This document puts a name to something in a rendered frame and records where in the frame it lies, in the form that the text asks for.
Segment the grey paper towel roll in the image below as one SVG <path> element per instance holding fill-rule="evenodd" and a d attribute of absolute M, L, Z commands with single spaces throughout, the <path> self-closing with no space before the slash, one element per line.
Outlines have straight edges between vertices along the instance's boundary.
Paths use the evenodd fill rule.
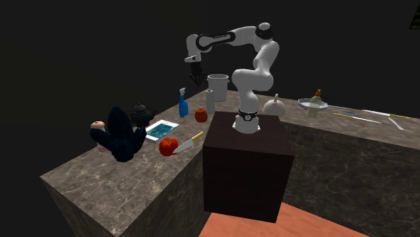
<path fill-rule="evenodd" d="M 213 90 L 206 90 L 206 105 L 205 110 L 207 114 L 213 114 L 215 112 L 215 93 Z"/>

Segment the white frying pan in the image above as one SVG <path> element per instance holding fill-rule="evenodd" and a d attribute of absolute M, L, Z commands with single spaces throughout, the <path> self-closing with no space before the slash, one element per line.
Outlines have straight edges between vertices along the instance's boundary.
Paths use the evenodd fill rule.
<path fill-rule="evenodd" d="M 305 110 L 307 110 L 310 107 L 310 99 L 309 98 L 300 98 L 297 101 L 297 103 L 301 108 L 303 108 Z M 346 107 L 331 106 L 331 105 L 329 105 L 329 104 L 327 104 L 326 102 L 323 102 L 323 101 L 320 103 L 319 106 L 316 106 L 316 108 L 319 111 L 326 110 L 327 108 L 338 108 L 338 109 L 343 109 L 343 110 L 348 110 L 349 109 L 349 108 L 346 108 Z"/>

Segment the red bell pepper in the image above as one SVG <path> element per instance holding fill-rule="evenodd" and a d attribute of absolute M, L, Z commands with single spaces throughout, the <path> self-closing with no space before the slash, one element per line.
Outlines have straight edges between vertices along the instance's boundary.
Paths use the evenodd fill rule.
<path fill-rule="evenodd" d="M 160 141 L 159 151 L 163 156 L 171 156 L 174 154 L 174 150 L 178 147 L 176 139 L 165 137 Z"/>

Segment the white and yellow long utensil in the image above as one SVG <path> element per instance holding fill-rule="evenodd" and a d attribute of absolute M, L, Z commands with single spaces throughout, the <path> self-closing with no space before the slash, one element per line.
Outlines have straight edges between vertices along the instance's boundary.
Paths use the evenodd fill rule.
<path fill-rule="evenodd" d="M 366 118 L 360 118 L 357 116 L 351 116 L 351 115 L 347 115 L 347 114 L 340 114 L 340 113 L 333 113 L 334 115 L 338 115 L 338 116 L 344 116 L 344 117 L 348 117 L 348 118 L 352 118 L 352 119 L 357 119 L 357 120 L 361 120 L 361 121 L 367 121 L 367 122 L 371 122 L 371 123 L 378 123 L 378 124 L 382 124 L 379 121 L 373 121 L 370 119 L 366 119 Z"/>

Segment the green soap bottle orange pump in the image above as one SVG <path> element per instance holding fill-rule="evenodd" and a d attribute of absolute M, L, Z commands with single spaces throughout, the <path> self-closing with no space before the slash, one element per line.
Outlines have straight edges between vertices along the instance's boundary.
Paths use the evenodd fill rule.
<path fill-rule="evenodd" d="M 307 109 L 307 116 L 316 118 L 318 116 L 319 108 L 322 105 L 322 99 L 320 97 L 321 89 L 317 89 L 315 95 L 310 99 L 308 109 Z"/>

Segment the blue tablet with white frame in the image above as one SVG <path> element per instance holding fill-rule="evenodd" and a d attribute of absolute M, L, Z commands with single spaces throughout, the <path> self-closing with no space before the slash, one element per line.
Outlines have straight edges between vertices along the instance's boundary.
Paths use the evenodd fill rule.
<path fill-rule="evenodd" d="M 170 134 L 173 130 L 177 129 L 179 124 L 170 121 L 159 120 L 154 124 L 148 126 L 145 130 L 147 132 L 146 139 L 158 142 Z"/>

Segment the black teapot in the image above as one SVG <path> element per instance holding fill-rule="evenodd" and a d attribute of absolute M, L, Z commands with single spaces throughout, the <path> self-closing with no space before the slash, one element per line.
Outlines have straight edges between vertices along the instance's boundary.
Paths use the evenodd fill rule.
<path fill-rule="evenodd" d="M 126 112 L 129 120 L 136 127 L 147 127 L 150 121 L 156 115 L 157 110 L 155 108 L 147 108 L 141 103 L 137 103 L 134 106 L 134 110 Z"/>

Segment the blue spray bottle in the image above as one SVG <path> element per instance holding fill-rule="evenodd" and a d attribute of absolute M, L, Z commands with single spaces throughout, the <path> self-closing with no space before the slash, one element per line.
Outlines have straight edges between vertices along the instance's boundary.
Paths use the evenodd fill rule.
<path fill-rule="evenodd" d="M 188 102 L 184 99 L 185 89 L 186 88 L 181 88 L 179 90 L 180 97 L 179 97 L 178 108 L 179 108 L 179 115 L 181 118 L 185 117 L 188 114 Z"/>

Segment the white spatula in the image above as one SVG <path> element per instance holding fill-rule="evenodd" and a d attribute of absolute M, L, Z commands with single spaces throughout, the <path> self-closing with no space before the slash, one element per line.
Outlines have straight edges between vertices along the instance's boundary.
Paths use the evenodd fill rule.
<path fill-rule="evenodd" d="M 388 117 L 388 119 L 401 131 L 404 131 L 404 128 L 402 128 L 395 120 L 393 120 L 392 118 Z"/>

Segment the pale round-topped object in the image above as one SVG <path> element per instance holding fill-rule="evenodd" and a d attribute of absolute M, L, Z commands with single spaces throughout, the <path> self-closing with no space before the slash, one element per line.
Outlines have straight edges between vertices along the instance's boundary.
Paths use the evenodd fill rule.
<path fill-rule="evenodd" d="M 103 132 L 105 132 L 105 123 L 103 121 L 95 121 L 90 125 L 91 129 L 99 129 L 102 130 Z M 105 152 L 108 151 L 105 147 L 103 147 L 102 145 L 100 145 L 99 143 L 97 143 L 97 148 L 100 152 Z"/>

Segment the dark robot stand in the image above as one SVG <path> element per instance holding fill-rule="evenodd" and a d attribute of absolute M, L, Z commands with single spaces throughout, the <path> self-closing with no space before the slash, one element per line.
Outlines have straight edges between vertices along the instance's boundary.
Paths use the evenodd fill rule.
<path fill-rule="evenodd" d="M 217 111 L 203 143 L 204 210 L 274 223 L 295 154 L 278 117 L 260 115 L 260 130 L 243 134 L 235 116 Z"/>

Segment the grey stock pot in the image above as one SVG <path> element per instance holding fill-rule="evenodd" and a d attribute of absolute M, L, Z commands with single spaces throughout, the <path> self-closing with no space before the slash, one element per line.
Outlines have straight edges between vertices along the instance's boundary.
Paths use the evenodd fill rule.
<path fill-rule="evenodd" d="M 216 102 L 223 102 L 227 98 L 229 76 L 225 74 L 211 74 L 207 76 L 209 89 L 213 91 Z"/>

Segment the yellow-handled kitchen knife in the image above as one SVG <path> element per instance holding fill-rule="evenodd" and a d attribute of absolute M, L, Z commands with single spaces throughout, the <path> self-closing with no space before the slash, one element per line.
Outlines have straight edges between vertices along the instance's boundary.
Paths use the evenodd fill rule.
<path fill-rule="evenodd" d="M 201 131 L 200 133 L 196 134 L 194 137 L 190 138 L 189 140 L 185 141 L 183 144 L 179 145 L 174 151 L 174 154 L 177 154 L 179 152 L 184 151 L 185 149 L 190 148 L 191 146 L 194 145 L 195 143 L 195 139 L 199 138 L 200 136 L 202 136 L 204 134 L 203 131 Z"/>

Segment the dark blue figure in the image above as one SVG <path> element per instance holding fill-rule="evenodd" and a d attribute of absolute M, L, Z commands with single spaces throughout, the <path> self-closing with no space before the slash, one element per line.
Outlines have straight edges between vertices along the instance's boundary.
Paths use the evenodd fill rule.
<path fill-rule="evenodd" d="M 90 129 L 91 138 L 111 151 L 118 162 L 128 162 L 133 159 L 145 141 L 147 132 L 144 126 L 135 131 L 127 114 L 119 107 L 114 106 L 108 115 L 108 132 L 101 129 Z"/>

